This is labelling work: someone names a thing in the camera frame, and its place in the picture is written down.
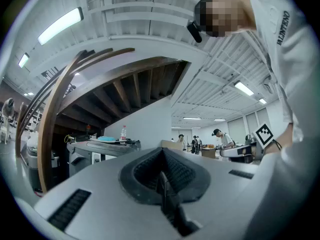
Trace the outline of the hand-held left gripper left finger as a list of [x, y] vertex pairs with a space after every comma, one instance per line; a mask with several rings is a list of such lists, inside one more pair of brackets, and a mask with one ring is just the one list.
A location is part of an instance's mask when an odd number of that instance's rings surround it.
[[46, 193], [34, 206], [45, 220], [76, 191], [90, 196], [64, 232], [79, 240], [178, 240], [180, 234], [156, 205], [137, 203], [123, 189], [121, 169], [147, 154], [136, 151], [90, 165]]

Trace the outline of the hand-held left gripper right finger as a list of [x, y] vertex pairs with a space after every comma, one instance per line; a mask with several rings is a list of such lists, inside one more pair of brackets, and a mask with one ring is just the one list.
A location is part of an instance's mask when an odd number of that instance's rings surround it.
[[178, 220], [162, 230], [164, 240], [245, 240], [256, 201], [249, 185], [259, 166], [221, 161], [163, 148], [163, 167], [172, 185], [166, 200]]

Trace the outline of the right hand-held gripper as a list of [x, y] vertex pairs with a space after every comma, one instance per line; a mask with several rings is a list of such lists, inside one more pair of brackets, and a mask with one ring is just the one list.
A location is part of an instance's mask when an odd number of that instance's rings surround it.
[[273, 133], [266, 123], [262, 123], [251, 134], [246, 136], [246, 144], [220, 150], [220, 156], [226, 158], [239, 158], [250, 156], [253, 163], [259, 163], [265, 155], [265, 148], [273, 141]]

